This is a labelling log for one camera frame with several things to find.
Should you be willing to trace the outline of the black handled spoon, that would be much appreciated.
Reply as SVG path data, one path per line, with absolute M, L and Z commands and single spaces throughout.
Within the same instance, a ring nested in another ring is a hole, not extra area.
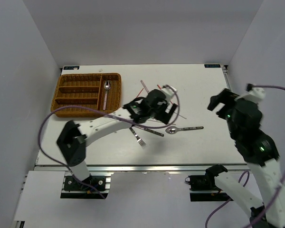
M 182 132 L 182 131 L 195 131 L 195 130 L 202 130 L 204 129 L 203 126 L 195 126 L 195 127 L 177 127 L 177 126 L 170 126 L 168 128 L 165 129 L 165 132 L 168 134 L 176 134 L 178 132 Z

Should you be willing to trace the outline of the black handled knife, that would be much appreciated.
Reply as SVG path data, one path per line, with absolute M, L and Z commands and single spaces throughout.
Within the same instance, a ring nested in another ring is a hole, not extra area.
M 154 130 L 149 129 L 149 128 L 143 128 L 143 127 L 139 127 L 139 126 L 133 126 L 133 127 L 134 127 L 134 128 L 138 128 L 138 129 L 141 129 L 141 130 L 146 131 L 146 132 L 148 132 L 148 133 L 152 133 L 152 134 L 157 135 L 157 136 L 160 136 L 160 137 L 164 137 L 164 134 L 163 134 L 163 133 L 154 131 Z

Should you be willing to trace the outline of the pink handled knife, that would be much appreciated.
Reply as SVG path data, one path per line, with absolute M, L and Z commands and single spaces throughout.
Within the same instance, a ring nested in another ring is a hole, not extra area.
M 140 82 L 141 82 L 141 84 L 142 84 L 144 90 L 146 91 L 146 93 L 149 93 L 149 90 L 148 90 L 148 88 L 146 87 L 145 83 L 144 83 L 142 80 L 140 80 Z

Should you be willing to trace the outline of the black handled fork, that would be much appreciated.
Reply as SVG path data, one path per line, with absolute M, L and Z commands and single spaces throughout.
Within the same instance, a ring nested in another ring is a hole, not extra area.
M 135 136 L 137 142 L 139 143 L 139 145 L 144 148 L 146 146 L 146 143 L 143 141 L 143 139 L 136 133 L 136 131 L 130 127 L 129 130 L 131 131 L 131 133 Z

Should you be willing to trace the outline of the pink handled spoon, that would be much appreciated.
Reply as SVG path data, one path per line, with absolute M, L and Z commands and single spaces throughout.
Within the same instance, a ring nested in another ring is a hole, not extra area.
M 104 94 L 104 105 L 103 105 L 103 110 L 106 109 L 106 103 L 107 103 L 107 97 L 108 97 L 108 92 L 111 89 L 112 86 L 112 82 L 111 80 L 107 80 L 104 83 L 104 90 L 105 90 L 105 94 Z

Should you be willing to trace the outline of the thin white chopstick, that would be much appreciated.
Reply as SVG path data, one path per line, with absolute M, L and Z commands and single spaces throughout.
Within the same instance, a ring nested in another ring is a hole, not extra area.
M 147 120 L 148 122 L 154 122 L 154 123 L 159 123 L 159 124 L 163 124 L 163 125 L 176 125 L 175 123 L 162 123 L 162 122 L 160 122 L 160 121 L 158 121 L 158 120 L 155 120 L 155 119 L 148 119 Z

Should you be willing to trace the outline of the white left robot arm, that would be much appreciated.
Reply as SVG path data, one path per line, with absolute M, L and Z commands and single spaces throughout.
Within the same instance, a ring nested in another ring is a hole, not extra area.
M 168 126 L 177 104 L 173 104 L 170 111 L 166 109 L 176 96 L 177 90 L 165 85 L 161 90 L 154 89 L 146 97 L 138 97 L 110 114 L 103 113 L 95 120 L 82 123 L 68 121 L 57 139 L 57 146 L 75 177 L 75 185 L 85 190 L 91 184 L 85 163 L 87 146 L 119 130 L 134 125 L 144 127 L 151 117 Z

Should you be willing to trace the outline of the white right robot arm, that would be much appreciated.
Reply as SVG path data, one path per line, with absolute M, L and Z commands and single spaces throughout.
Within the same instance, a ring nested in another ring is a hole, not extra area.
M 208 188 L 223 190 L 249 217 L 252 228 L 285 228 L 285 174 L 274 140 L 260 129 L 262 113 L 258 104 L 265 98 L 263 88 L 249 86 L 242 95 L 229 89 L 210 98 L 208 110 L 218 104 L 219 118 L 225 119 L 235 147 L 253 174 L 262 198 L 255 197 L 220 164 L 206 169 Z

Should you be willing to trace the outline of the blue label right corner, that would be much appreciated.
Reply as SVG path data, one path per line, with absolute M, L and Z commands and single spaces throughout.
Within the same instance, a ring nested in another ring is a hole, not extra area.
M 205 68 L 221 68 L 220 64 L 204 64 Z

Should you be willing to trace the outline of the blue label corner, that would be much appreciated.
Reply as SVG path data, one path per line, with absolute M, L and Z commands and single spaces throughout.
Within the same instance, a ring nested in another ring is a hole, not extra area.
M 78 70 L 79 66 L 64 66 L 63 70 Z
M 220 64 L 204 64 L 205 68 L 221 68 Z

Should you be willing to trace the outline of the woven wicker cutlery tray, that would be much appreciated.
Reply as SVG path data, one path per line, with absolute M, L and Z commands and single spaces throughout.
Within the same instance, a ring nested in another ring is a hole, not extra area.
M 104 105 L 104 84 L 111 80 L 106 109 Z M 52 99 L 51 111 L 64 106 L 83 106 L 105 113 L 112 113 L 120 107 L 122 80 L 118 73 L 90 73 L 61 75 L 57 81 Z

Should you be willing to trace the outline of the blue label left corner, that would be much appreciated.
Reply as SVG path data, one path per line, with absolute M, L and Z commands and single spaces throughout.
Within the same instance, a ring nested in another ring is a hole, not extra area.
M 63 70 L 78 70 L 79 66 L 64 66 Z

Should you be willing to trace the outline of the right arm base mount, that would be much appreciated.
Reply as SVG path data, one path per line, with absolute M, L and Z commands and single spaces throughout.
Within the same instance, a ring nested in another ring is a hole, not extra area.
M 225 192 L 215 185 L 214 178 L 223 172 L 228 172 L 221 164 L 206 169 L 204 175 L 190 175 L 185 183 L 190 186 L 191 202 L 215 202 L 232 200 Z

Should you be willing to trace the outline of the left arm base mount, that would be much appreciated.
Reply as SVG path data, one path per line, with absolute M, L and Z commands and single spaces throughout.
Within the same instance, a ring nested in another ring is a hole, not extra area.
M 60 198 L 94 200 L 106 199 L 110 187 L 109 177 L 104 175 L 91 175 L 82 182 L 85 184 L 78 182 L 71 174 L 65 175 Z

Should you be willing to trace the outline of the aluminium table edge rail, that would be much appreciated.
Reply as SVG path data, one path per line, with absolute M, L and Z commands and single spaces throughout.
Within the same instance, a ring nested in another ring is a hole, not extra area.
M 90 172 L 127 172 L 127 171 L 205 171 L 213 164 L 206 165 L 132 165 L 132 166 L 87 166 Z M 244 171 L 248 170 L 248 166 L 245 164 L 224 164 L 229 171 Z M 42 166 L 37 165 L 34 171 L 66 171 L 67 169 L 62 166 Z

